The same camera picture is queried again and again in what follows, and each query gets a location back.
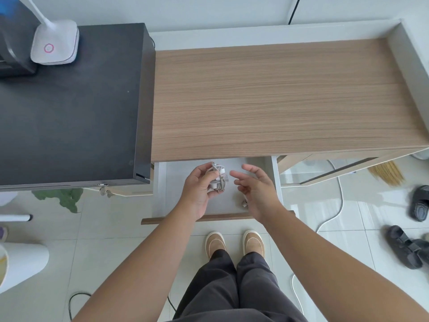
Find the white desk lamp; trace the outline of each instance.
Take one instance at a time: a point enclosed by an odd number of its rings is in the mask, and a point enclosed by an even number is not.
[[[79,29],[72,20],[48,20],[28,0],[34,11],[42,19],[34,34],[30,58],[33,62],[46,66],[71,63],[76,59],[79,43]]]

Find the person's right hand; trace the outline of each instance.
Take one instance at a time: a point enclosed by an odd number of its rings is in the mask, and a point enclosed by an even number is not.
[[[261,168],[249,164],[243,164],[242,168],[254,173],[256,178],[235,170],[229,174],[237,178],[234,184],[238,185],[239,191],[246,196],[249,213],[257,221],[263,222],[264,218],[275,214],[283,205],[277,197],[273,182]]]

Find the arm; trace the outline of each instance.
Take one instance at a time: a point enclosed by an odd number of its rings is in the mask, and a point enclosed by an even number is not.
[[[186,179],[176,207],[122,262],[79,311],[74,322],[157,321],[197,219],[216,191],[207,193],[218,172],[197,167]]]
[[[316,234],[277,199],[262,169],[231,171],[249,212],[275,241],[316,306],[330,322],[429,321],[426,312],[393,283]]]

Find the foot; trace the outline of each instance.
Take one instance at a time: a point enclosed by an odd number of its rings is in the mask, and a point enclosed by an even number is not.
[[[247,231],[243,235],[243,253],[244,255],[256,252],[265,258],[265,247],[260,234],[255,231]]]
[[[227,247],[225,246],[225,240],[223,239],[222,234],[214,231],[206,237],[206,254],[209,260],[213,253],[218,249],[226,251]]]

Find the person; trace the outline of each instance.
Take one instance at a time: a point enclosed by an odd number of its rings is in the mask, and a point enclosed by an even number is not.
[[[179,202],[118,266],[79,311],[74,322],[157,321],[196,220],[218,172],[207,163],[185,181]],[[249,213],[270,234],[302,286],[329,322],[429,321],[405,292],[307,227],[286,210],[266,173],[244,164],[231,171],[248,200]],[[209,262],[190,283],[174,319],[195,321],[306,321],[280,291],[255,232],[244,236],[244,257],[235,269],[219,233],[206,239]]]

